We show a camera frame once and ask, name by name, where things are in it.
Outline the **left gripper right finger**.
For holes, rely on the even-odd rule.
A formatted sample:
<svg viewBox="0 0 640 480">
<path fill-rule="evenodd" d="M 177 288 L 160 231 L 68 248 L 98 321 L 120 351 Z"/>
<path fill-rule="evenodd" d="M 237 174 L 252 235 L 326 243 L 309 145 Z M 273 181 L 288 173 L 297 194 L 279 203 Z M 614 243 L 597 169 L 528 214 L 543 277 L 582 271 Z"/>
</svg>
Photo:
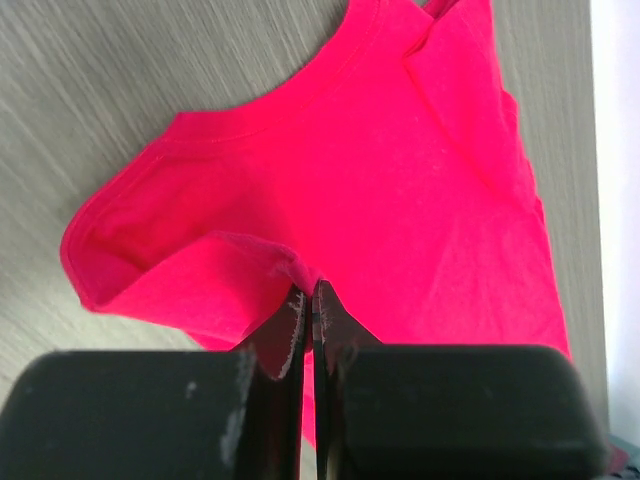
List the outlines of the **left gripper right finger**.
<svg viewBox="0 0 640 480">
<path fill-rule="evenodd" d="M 574 365 L 532 345 L 384 344 L 312 297 L 322 479 L 593 479 L 608 443 Z"/>
</svg>

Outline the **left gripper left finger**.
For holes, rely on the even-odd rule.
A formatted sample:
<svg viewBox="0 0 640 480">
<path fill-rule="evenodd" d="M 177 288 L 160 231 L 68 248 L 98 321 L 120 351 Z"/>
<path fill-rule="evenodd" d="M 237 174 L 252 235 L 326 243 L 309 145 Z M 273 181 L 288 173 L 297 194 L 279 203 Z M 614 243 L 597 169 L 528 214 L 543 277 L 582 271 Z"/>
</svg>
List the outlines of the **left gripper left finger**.
<svg viewBox="0 0 640 480">
<path fill-rule="evenodd" d="M 295 479 L 306 299 L 237 347 L 66 351 L 30 363 L 1 412 L 5 479 Z"/>
</svg>

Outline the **red t shirt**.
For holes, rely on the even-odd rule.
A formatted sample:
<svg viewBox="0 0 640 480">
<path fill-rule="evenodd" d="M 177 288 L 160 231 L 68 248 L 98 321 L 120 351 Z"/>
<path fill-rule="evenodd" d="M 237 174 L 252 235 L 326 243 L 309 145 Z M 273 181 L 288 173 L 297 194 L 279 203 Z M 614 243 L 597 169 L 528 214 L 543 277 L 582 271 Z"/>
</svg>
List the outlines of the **red t shirt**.
<svg viewBox="0 0 640 480">
<path fill-rule="evenodd" d="M 377 338 L 569 348 L 487 1 L 352 1 L 276 90 L 186 112 L 78 211 L 82 305 L 227 350 L 329 281 Z"/>
</svg>

